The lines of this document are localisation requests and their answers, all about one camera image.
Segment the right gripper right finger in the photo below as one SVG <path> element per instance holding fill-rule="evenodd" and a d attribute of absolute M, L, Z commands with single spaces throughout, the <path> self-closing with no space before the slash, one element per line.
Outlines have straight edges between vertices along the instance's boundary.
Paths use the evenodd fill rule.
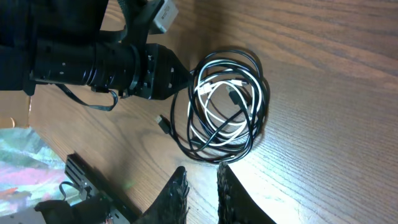
<path fill-rule="evenodd" d="M 229 165 L 217 169 L 219 224 L 276 224 L 251 198 Z"/>

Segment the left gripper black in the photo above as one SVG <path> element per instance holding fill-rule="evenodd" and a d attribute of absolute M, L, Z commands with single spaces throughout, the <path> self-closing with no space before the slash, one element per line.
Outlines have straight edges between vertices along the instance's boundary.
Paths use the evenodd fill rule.
<path fill-rule="evenodd" d="M 145 65 L 141 68 L 134 88 L 124 91 L 124 97 L 138 96 L 148 100 L 165 100 L 193 85 L 193 76 L 174 52 L 160 44 L 147 44 Z"/>

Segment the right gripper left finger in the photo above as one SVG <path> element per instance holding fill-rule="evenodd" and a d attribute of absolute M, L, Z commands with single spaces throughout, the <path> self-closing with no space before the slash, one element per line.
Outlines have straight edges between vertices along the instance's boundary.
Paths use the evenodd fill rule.
<path fill-rule="evenodd" d="M 133 224 L 186 224 L 189 190 L 187 171 L 179 166 L 153 204 Z"/>

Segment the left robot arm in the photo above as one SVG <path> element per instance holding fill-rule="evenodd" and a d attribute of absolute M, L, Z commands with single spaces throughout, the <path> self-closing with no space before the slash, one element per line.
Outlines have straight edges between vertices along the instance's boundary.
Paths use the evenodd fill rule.
<path fill-rule="evenodd" d="M 165 1 L 119 1 L 121 30 L 102 30 L 107 1 L 1 1 L 1 89 L 37 85 L 116 90 L 164 100 L 192 84 L 174 52 L 147 42 Z"/>

